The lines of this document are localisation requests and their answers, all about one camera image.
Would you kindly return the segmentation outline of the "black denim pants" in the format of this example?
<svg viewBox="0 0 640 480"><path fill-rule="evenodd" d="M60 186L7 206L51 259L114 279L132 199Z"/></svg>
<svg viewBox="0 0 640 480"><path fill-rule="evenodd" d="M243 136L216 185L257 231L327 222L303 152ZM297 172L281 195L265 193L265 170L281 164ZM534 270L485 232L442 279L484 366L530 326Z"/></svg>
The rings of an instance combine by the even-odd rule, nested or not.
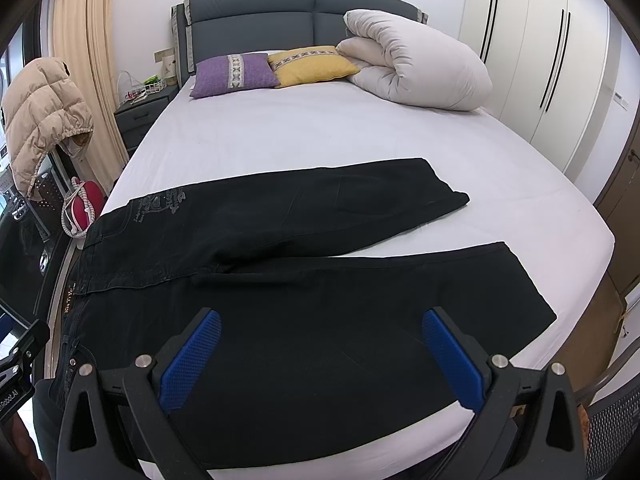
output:
<svg viewBox="0 0 640 480"><path fill-rule="evenodd" d="M51 398L65 403L81 364L130 365L210 309L219 344L170 411L205 467L306 462L404 429L454 400L422 338L428 309L507 356L555 319L506 244L363 255L468 200L420 158L130 200L96 220L73 268Z"/></svg>

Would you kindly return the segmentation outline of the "grey mesh chair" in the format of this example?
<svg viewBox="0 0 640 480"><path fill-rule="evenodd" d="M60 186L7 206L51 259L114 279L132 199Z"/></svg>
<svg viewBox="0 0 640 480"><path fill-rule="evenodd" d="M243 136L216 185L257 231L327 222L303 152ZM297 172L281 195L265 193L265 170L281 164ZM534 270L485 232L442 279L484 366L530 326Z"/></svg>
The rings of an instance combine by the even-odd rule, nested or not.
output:
<svg viewBox="0 0 640 480"><path fill-rule="evenodd" d="M586 407L586 479L639 478L639 374Z"/></svg>

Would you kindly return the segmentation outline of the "beige puffer jacket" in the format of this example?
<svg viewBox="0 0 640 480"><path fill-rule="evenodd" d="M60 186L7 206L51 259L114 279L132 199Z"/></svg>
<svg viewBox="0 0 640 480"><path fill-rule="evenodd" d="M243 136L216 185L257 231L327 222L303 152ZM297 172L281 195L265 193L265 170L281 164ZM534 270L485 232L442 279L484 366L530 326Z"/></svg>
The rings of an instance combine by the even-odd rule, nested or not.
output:
<svg viewBox="0 0 640 480"><path fill-rule="evenodd" d="M38 171L56 148L78 158L93 134L91 110L60 58L35 58L12 80L1 103L17 191L37 197Z"/></svg>

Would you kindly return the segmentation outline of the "dark grey nightstand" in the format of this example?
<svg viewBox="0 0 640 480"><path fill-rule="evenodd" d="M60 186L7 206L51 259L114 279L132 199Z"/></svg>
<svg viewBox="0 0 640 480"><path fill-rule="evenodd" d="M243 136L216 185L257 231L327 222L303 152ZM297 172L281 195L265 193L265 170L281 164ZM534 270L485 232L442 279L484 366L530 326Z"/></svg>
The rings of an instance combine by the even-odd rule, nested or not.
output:
<svg viewBox="0 0 640 480"><path fill-rule="evenodd" d="M169 86L136 102L122 104L114 113L115 122L125 144L127 154L132 156L163 110L178 94L178 86Z"/></svg>

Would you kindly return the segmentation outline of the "purple patterned pillow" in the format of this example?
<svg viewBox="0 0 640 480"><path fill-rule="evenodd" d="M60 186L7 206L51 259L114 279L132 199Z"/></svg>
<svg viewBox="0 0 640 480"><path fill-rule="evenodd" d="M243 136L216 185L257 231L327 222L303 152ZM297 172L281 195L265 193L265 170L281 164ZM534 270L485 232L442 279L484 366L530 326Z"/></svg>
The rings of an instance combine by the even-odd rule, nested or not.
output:
<svg viewBox="0 0 640 480"><path fill-rule="evenodd" d="M196 64L190 97L203 99L237 91L271 89L279 84L267 53L219 55Z"/></svg>

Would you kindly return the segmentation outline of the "folded beige duvet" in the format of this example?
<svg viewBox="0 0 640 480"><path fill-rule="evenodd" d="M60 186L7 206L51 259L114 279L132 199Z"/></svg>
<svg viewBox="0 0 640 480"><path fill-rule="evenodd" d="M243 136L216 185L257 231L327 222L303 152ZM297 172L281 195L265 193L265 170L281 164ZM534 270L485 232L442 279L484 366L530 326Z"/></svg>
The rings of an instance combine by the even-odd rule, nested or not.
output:
<svg viewBox="0 0 640 480"><path fill-rule="evenodd" d="M492 82L466 44L427 24L379 10L344 14L350 36L336 50L358 67L349 81L398 104L470 112L486 104Z"/></svg>

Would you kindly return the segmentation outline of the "yellow patterned pillow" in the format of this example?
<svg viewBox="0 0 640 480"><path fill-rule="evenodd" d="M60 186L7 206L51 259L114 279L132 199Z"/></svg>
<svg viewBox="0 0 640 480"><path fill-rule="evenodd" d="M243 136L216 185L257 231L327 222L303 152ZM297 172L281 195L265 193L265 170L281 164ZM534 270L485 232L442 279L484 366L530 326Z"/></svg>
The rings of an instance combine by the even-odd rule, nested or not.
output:
<svg viewBox="0 0 640 480"><path fill-rule="evenodd" d="M280 88L314 84L357 75L360 69L340 55L336 47L298 48L268 55Z"/></svg>

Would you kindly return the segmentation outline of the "beige curtain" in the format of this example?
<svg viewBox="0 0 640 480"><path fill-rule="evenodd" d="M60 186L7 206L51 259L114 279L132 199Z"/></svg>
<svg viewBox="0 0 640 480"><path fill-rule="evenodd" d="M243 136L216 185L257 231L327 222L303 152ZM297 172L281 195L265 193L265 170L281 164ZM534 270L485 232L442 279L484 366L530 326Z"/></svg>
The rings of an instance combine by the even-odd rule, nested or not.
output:
<svg viewBox="0 0 640 480"><path fill-rule="evenodd" d="M52 52L62 58L93 117L86 165L111 192L129 160L115 122L119 106L112 41L112 0L53 0Z"/></svg>

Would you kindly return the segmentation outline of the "dark grey padded headboard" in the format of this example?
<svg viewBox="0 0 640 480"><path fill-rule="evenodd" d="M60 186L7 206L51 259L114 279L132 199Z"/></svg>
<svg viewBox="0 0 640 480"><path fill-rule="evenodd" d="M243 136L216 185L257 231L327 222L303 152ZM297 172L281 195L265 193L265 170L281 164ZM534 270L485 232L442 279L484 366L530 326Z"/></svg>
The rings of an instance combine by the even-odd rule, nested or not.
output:
<svg viewBox="0 0 640 480"><path fill-rule="evenodd" d="M171 8L178 84L212 56L335 46L348 37L343 15L355 9L428 22L402 0L184 0Z"/></svg>

